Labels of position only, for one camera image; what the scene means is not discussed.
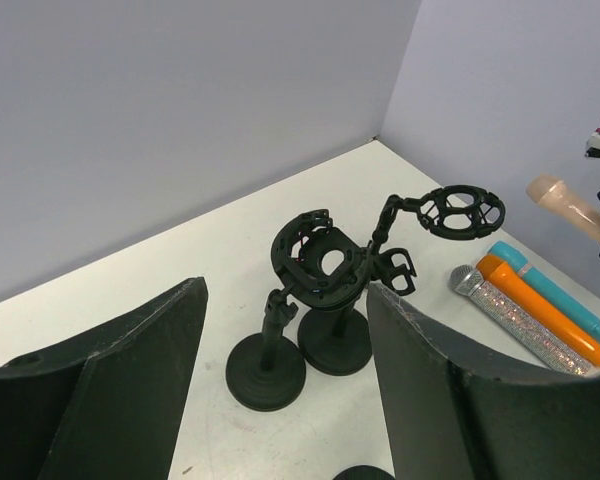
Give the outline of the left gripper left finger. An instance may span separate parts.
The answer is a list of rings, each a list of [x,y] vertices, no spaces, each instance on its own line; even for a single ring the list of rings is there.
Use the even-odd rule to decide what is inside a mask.
[[[165,479],[203,332],[189,278],[0,366],[0,479]]]

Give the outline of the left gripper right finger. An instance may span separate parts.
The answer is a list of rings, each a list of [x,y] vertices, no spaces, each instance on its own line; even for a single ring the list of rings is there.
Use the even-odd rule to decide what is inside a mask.
[[[495,351],[385,286],[367,291],[399,479],[600,479],[600,375]]]

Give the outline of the beige microphone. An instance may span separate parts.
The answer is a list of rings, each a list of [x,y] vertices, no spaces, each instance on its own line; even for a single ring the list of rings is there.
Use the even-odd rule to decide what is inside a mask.
[[[564,218],[600,243],[600,210],[582,199],[562,179],[539,175],[527,185],[526,193],[536,205]]]

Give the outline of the silver glitter microphone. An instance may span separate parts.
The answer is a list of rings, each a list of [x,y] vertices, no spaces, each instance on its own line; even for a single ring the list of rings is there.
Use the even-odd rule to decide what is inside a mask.
[[[486,281],[475,267],[467,264],[455,267],[450,273],[449,286],[552,370],[577,376],[593,372],[589,361]]]

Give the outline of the orange microphone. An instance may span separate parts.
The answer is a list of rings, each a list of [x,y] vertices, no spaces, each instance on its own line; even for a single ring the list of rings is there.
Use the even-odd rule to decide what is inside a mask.
[[[508,296],[568,347],[593,366],[600,367],[600,343],[526,284],[507,262],[493,254],[487,254],[477,262],[476,268],[486,281]]]

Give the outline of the cyan microphone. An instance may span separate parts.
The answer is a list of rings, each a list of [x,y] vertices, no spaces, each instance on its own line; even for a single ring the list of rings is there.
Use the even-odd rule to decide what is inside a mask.
[[[600,343],[600,319],[532,265],[524,254],[504,241],[495,242],[488,253],[505,261],[527,285]]]

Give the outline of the black tripod shock mount stand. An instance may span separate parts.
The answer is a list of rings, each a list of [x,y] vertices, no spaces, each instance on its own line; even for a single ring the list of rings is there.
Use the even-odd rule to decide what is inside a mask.
[[[368,276],[405,297],[416,291],[417,273],[409,251],[399,247],[382,249],[400,212],[414,214],[420,226],[438,238],[472,241],[499,230],[506,207],[497,195],[474,185],[439,187],[420,198],[390,195],[367,247]]]

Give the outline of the black stand with orange microphone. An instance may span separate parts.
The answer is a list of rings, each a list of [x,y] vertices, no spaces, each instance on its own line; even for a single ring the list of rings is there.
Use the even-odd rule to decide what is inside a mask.
[[[303,316],[312,308],[333,312],[357,302],[369,281],[366,251],[326,209],[289,221],[276,235],[270,259],[282,286],[268,294],[261,331],[232,349],[225,369],[233,397],[260,412],[289,406],[304,388],[311,365],[297,340]]]

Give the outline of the black round base clip stand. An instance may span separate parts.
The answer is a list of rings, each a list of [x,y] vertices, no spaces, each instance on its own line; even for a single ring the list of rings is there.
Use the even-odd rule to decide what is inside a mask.
[[[374,260],[373,281],[400,297],[415,292],[417,276],[409,252],[390,248]],[[333,312],[310,309],[301,319],[297,340],[304,359],[316,370],[331,376],[349,376],[365,367],[372,356],[366,317],[355,301]]]

